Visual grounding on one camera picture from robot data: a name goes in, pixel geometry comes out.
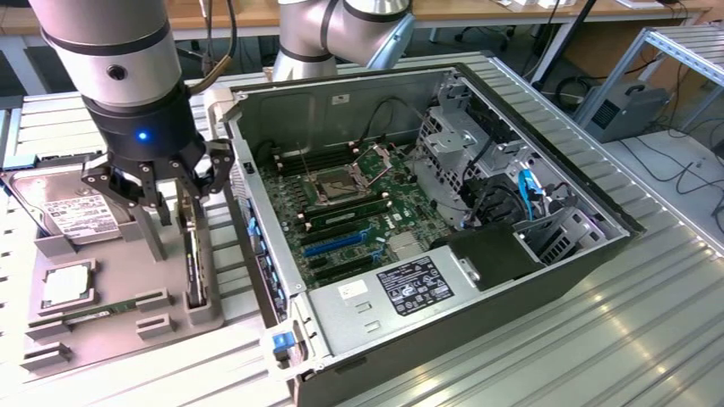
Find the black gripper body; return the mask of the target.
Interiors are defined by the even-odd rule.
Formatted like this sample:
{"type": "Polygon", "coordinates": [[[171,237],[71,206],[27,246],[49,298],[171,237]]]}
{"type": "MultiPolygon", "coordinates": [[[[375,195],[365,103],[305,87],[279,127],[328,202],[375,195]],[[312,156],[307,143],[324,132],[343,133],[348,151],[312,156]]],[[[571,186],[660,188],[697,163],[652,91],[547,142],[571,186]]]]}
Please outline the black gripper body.
{"type": "Polygon", "coordinates": [[[176,86],[159,100],[139,106],[112,107],[83,98],[108,151],[133,162],[180,159],[197,164],[205,154],[191,110],[191,93],[176,86]]]}

